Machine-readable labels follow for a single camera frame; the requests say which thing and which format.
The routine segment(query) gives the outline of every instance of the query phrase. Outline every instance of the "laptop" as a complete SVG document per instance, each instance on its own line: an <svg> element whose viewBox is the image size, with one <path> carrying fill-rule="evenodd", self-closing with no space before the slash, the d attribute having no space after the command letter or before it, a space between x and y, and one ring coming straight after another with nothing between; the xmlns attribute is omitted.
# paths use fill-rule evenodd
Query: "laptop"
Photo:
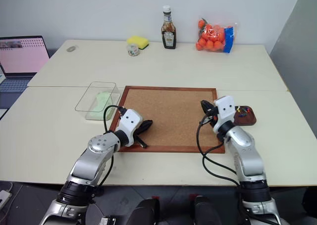
<svg viewBox="0 0 317 225"><path fill-rule="evenodd" d="M48 60L42 36L0 38L0 109L12 106Z"/></svg>

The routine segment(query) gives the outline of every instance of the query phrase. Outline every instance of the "green sponge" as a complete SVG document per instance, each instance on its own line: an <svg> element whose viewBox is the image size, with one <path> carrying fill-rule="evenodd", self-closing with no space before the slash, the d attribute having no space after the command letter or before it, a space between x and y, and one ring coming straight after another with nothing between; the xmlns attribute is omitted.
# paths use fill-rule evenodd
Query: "green sponge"
<svg viewBox="0 0 317 225"><path fill-rule="evenodd" d="M104 119L104 110L109 105L112 105L111 93L109 92L101 92L96 95L96 100L94 104L97 104L93 109L87 113L86 119L88 120L103 120ZM114 108L110 108L106 113L106 120L111 119Z"/></svg>

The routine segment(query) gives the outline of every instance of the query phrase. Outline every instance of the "corkboard with wooden frame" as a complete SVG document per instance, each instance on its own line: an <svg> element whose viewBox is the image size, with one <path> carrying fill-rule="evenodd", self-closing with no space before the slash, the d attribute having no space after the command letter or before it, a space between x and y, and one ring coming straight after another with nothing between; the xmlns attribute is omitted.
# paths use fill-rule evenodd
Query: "corkboard with wooden frame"
<svg viewBox="0 0 317 225"><path fill-rule="evenodd" d="M152 126L140 134L148 144L143 149L137 143L123 147L121 152L182 152L198 153L196 131L204 112L200 101L213 102L217 99L215 88L173 88L126 86L119 106L136 110L143 120L153 120ZM110 129L115 130L119 121L115 113ZM200 131L200 145L203 151L219 145L210 125ZM213 153L224 153L224 146Z"/></svg>

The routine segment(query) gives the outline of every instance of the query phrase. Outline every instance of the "bottle label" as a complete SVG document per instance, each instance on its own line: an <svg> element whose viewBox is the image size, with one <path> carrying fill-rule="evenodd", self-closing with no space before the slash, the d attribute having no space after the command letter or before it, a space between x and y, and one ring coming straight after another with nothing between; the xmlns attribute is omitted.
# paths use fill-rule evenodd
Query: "bottle label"
<svg viewBox="0 0 317 225"><path fill-rule="evenodd" d="M165 39L165 44L168 47L173 47L173 43L174 43L174 34L171 32L165 32L164 33L164 39Z"/></svg>
<svg viewBox="0 0 317 225"><path fill-rule="evenodd" d="M164 21L165 22L171 22L172 21L172 17L170 15L165 15L164 14Z"/></svg>

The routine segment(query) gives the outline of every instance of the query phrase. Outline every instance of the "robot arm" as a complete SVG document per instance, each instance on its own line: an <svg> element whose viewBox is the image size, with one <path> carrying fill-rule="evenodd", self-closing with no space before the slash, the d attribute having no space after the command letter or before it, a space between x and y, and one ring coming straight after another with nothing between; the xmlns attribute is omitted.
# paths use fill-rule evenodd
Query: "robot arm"
<svg viewBox="0 0 317 225"><path fill-rule="evenodd" d="M255 148L254 138L241 127L233 124L235 115L233 97L219 98L214 102L215 107L206 101L201 103L204 112L209 116L207 122L210 121L214 132L224 139L225 147L234 158L242 204L250 215L247 223L267 224L253 219L252 215L255 215L260 220L264 218L274 224L287 225L288 223L280 218L275 200L270 196L263 160Z"/></svg>
<svg viewBox="0 0 317 225"><path fill-rule="evenodd" d="M106 162L121 147L133 145L133 134L142 121L136 111L127 110L115 132L108 131L89 140L87 149L74 164L66 183L57 199L52 201L40 225L77 224L79 220L84 221Z"/></svg>

